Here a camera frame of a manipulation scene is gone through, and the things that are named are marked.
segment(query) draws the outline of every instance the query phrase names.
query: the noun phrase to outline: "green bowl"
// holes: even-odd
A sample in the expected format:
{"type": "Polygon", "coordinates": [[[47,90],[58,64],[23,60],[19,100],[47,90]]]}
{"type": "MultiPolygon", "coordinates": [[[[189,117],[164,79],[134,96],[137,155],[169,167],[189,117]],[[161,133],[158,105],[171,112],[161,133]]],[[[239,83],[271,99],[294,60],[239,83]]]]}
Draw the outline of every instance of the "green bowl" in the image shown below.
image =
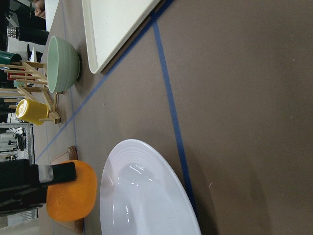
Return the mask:
{"type": "Polygon", "coordinates": [[[70,88],[79,76],[80,61],[75,48],[67,41],[52,36],[47,59],[47,79],[51,93],[70,88]]]}

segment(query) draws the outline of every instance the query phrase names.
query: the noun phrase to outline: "blue tape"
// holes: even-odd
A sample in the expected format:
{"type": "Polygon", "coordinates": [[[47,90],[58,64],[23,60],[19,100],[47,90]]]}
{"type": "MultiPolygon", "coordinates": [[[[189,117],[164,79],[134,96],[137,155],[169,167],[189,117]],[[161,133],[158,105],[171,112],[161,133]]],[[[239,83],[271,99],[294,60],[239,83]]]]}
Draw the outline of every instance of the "blue tape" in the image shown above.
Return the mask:
{"type": "Polygon", "coordinates": [[[157,21],[154,21],[154,23],[153,23],[153,31],[155,34],[156,46],[157,46],[159,60],[160,60],[160,64],[161,64],[161,69],[162,69],[162,74],[163,74],[168,104],[170,107],[172,123],[173,123],[175,138],[176,138],[176,144],[177,144],[178,153],[179,153],[180,165],[181,165],[181,170],[183,173],[183,179],[184,179],[184,183],[185,183],[185,187],[186,187],[186,193],[189,197],[191,205],[192,205],[192,207],[195,211],[195,214],[197,216],[198,213],[197,213],[197,208],[196,208],[195,197],[194,197],[193,190],[192,190],[187,159],[186,159],[184,145],[183,145],[183,141],[182,141],[182,137],[181,137],[178,115],[176,112],[175,101],[174,101],[172,86],[171,86],[171,82],[170,82],[170,76],[169,76],[168,70],[167,70],[166,59],[165,59],[163,45],[162,45],[162,39],[161,39],[161,35],[160,35],[157,21]]]}

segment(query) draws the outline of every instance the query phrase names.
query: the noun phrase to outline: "orange sponge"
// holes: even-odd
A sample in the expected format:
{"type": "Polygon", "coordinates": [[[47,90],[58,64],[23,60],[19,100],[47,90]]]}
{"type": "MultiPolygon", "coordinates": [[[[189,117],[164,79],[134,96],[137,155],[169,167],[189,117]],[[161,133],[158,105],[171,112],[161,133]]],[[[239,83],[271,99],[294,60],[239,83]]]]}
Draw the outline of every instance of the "orange sponge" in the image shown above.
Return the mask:
{"type": "Polygon", "coordinates": [[[46,208],[57,221],[73,221],[86,217],[92,210],[97,193],[97,177],[90,165],[74,162],[77,179],[48,187],[46,208]]]}

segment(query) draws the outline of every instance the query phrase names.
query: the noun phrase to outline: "wooden drying rack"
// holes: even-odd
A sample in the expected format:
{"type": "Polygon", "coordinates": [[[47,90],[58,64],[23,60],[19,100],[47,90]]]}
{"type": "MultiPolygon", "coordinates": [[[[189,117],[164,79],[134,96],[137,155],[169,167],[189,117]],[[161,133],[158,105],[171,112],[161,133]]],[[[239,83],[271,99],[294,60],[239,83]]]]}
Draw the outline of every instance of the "wooden drying rack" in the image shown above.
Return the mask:
{"type": "MultiPolygon", "coordinates": [[[[61,118],[57,112],[57,102],[59,94],[54,93],[53,100],[49,95],[48,80],[46,76],[47,66],[44,63],[21,61],[13,62],[11,65],[0,64],[0,67],[7,67],[16,70],[4,70],[6,73],[19,73],[24,75],[10,75],[9,78],[16,79],[18,82],[23,82],[23,87],[17,87],[17,89],[0,88],[0,97],[8,98],[5,102],[19,102],[21,99],[31,99],[39,102],[31,93],[37,92],[43,95],[45,104],[48,106],[49,113],[48,118],[40,119],[39,121],[52,121],[54,124],[60,123],[61,118]],[[36,68],[43,69],[45,74],[41,74],[36,68]],[[39,84],[40,87],[29,87],[27,84],[39,84]]],[[[16,105],[9,105],[9,108],[16,109],[16,105]]]]}

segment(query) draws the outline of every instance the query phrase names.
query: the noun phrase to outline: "brown table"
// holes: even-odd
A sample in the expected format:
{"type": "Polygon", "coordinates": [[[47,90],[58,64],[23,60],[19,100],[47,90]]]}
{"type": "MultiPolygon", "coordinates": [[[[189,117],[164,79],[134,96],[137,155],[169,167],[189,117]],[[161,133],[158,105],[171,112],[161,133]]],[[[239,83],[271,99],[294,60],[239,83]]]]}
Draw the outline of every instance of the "brown table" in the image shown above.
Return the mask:
{"type": "MultiPolygon", "coordinates": [[[[312,10],[304,0],[176,0],[94,75],[81,3],[60,0],[50,36],[73,44],[82,75],[60,96],[61,124],[34,128],[37,163],[76,145],[100,185],[113,147],[139,139],[194,196],[203,234],[312,234],[312,10]]],[[[39,220],[41,234],[72,234],[44,208],[39,220]]],[[[101,234],[99,195],[85,228],[101,234]]]]}

